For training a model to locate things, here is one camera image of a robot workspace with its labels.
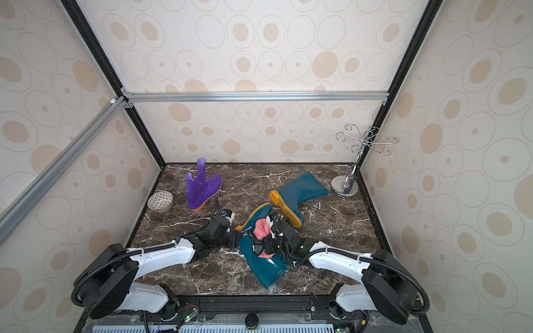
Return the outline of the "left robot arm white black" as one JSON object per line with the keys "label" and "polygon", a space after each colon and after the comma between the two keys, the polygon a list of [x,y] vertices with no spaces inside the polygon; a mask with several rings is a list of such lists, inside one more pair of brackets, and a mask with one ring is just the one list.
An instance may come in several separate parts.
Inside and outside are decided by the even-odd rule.
{"label": "left robot arm white black", "polygon": [[231,210],[215,203],[205,226],[169,243],[146,248],[110,245],[75,280],[72,303],[85,308],[91,319],[120,311],[143,311],[164,321],[173,320],[184,309],[178,297],[165,285],[142,284],[138,279],[199,261],[220,248],[237,248],[242,234],[231,225],[234,217]]}

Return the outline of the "pink cloth black trim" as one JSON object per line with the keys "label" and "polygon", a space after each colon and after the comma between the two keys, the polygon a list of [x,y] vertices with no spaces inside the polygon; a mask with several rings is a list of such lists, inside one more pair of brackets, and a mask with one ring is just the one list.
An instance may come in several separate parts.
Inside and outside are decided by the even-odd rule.
{"label": "pink cloth black trim", "polygon": [[253,253],[259,258],[269,259],[275,255],[271,223],[268,218],[259,219],[251,234]]}

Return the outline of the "purple rubber boot yellow sole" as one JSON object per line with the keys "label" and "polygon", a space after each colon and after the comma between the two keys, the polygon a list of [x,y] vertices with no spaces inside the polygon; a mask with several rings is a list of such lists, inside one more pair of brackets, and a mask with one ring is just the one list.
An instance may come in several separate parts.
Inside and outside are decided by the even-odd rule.
{"label": "purple rubber boot yellow sole", "polygon": [[197,161],[197,177],[194,178],[191,173],[188,173],[185,182],[188,208],[194,212],[199,211],[222,188],[222,177],[219,174],[206,177],[205,158]]}

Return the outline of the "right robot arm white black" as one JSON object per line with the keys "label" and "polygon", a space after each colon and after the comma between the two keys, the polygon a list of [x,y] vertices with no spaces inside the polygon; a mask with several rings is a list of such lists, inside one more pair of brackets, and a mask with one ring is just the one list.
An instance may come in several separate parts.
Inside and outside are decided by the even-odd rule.
{"label": "right robot arm white black", "polygon": [[430,298],[422,285],[391,253],[355,253],[302,237],[283,215],[272,213],[258,220],[241,245],[254,259],[269,263],[279,259],[287,266],[309,266],[355,280],[354,285],[334,288],[327,308],[335,319],[355,311],[377,311],[405,325],[410,315],[430,309]]}

